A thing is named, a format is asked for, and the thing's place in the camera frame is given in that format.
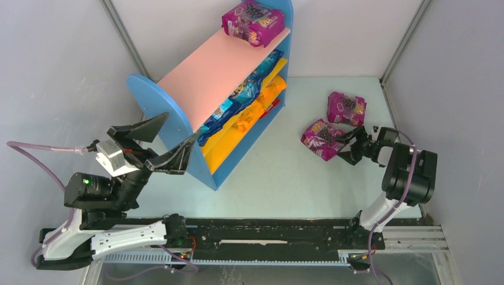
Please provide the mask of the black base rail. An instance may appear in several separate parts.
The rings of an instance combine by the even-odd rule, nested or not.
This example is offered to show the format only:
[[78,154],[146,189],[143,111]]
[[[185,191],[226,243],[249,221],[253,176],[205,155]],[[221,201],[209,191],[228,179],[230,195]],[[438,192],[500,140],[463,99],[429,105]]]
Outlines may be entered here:
[[385,248],[381,233],[370,235],[352,219],[221,219],[165,215],[166,247],[187,248],[200,262],[345,262],[366,260]]

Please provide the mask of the blue Blendy candy bag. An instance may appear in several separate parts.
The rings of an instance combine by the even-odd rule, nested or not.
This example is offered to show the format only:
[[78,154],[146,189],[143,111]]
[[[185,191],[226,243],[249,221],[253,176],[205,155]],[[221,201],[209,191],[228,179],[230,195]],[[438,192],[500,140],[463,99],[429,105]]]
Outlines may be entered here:
[[239,104],[237,113],[244,110],[259,96],[264,76],[250,74],[228,97]]

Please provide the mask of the orange candy bag in shelf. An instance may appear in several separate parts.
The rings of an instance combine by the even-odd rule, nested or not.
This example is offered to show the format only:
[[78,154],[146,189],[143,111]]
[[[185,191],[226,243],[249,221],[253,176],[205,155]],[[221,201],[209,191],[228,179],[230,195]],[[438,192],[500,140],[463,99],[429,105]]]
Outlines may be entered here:
[[286,88],[286,81],[280,75],[276,75],[273,80],[261,91],[257,101],[264,107],[268,107]]

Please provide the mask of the blue Slendy candy bag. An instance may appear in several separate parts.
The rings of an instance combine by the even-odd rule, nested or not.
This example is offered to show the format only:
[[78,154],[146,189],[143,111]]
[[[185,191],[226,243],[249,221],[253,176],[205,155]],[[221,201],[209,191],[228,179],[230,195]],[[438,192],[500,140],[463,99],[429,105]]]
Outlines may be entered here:
[[226,99],[199,128],[199,136],[197,139],[199,146],[204,146],[212,135],[220,131],[236,114],[238,108],[239,104],[237,102]]

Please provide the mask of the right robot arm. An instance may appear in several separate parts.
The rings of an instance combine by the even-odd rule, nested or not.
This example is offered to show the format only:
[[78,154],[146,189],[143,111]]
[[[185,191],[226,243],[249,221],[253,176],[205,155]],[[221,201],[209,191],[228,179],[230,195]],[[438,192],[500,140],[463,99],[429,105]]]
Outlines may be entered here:
[[434,194],[437,175],[437,153],[418,150],[415,144],[398,141],[403,133],[394,128],[374,126],[367,133],[360,126],[336,138],[349,146],[338,154],[351,165],[369,158],[385,168],[381,194],[367,208],[354,216],[346,230],[351,246],[371,247],[385,225],[403,210],[429,202]]

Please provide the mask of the blue candy bag in shelf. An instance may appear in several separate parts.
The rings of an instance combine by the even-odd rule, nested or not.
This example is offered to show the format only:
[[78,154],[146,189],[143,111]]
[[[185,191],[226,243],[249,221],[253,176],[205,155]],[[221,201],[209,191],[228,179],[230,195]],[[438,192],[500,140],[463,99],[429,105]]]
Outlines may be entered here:
[[269,53],[267,57],[265,57],[265,59],[254,70],[256,79],[264,79],[267,75],[269,75],[277,65],[279,60],[283,57],[283,55],[284,51],[279,49],[274,49],[271,53]]

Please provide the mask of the purple candy bag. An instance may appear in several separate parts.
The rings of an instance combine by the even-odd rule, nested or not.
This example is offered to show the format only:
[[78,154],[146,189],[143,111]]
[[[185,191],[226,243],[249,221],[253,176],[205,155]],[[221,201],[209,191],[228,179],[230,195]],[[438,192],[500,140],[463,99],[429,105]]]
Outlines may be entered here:
[[336,140],[344,134],[343,130],[318,119],[303,132],[300,141],[316,156],[328,162],[347,146]]
[[366,107],[364,98],[335,91],[327,98],[327,120],[335,124],[363,126]]
[[285,15],[257,1],[242,1],[222,18],[225,34],[248,42],[253,47],[267,47],[285,29]]

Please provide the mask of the purple candy bag on shelf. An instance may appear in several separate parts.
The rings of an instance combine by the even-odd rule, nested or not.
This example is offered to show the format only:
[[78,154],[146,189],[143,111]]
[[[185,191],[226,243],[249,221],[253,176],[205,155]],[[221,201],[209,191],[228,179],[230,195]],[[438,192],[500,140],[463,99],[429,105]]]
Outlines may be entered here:
[[225,34],[248,42],[253,47],[267,47],[285,29],[285,15],[257,1],[242,1],[222,18]]

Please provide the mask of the red candy bag in shelf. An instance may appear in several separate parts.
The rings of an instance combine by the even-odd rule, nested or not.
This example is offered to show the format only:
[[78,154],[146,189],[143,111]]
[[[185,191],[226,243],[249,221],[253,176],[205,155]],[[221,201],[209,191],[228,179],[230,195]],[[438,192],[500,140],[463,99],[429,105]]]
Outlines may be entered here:
[[265,113],[264,115],[267,115],[269,114],[281,101],[276,98],[268,107],[267,109],[265,110]]

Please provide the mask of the orange candy bag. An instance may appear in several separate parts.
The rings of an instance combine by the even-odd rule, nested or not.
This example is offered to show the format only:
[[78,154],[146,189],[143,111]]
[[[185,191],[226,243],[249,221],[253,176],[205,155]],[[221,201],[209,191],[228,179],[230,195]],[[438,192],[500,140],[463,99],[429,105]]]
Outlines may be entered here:
[[280,75],[276,75],[273,80],[261,91],[257,101],[264,107],[268,107],[286,88],[286,81]]
[[263,107],[263,105],[255,100],[251,105],[243,110],[242,114],[239,115],[238,119],[233,123],[232,127],[238,132],[247,132],[253,127],[253,125],[264,113],[265,108]]

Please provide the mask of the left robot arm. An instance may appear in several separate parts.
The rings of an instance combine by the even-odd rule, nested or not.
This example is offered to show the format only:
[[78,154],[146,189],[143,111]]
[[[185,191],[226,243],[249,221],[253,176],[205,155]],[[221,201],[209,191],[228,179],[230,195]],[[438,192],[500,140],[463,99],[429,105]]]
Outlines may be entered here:
[[40,231],[41,252],[34,261],[38,270],[81,269],[112,253],[141,246],[185,245],[189,234],[183,216],[127,216],[138,208],[137,199],[152,174],[183,175],[187,170],[196,135],[164,154],[141,146],[155,139],[168,117],[163,112],[133,125],[112,126],[108,140],[94,140],[86,147],[108,175],[72,175],[64,192],[64,205],[71,214],[58,228]]

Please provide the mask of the blue wooden shelf unit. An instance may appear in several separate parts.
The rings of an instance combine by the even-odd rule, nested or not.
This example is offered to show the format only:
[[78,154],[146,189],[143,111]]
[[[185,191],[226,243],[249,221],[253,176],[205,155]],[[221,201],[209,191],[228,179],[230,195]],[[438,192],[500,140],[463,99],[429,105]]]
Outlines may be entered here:
[[[291,1],[267,1],[266,5],[281,10],[286,24],[267,47],[253,47],[219,29],[159,82],[140,74],[127,78],[128,88],[147,118],[168,113],[159,132],[167,149],[201,130],[207,119],[223,118],[223,104],[274,49],[280,49],[283,58],[266,81],[287,78],[294,7]],[[196,145],[188,173],[218,190],[278,114],[278,107],[266,112],[268,105],[251,103],[231,116],[204,146]]]

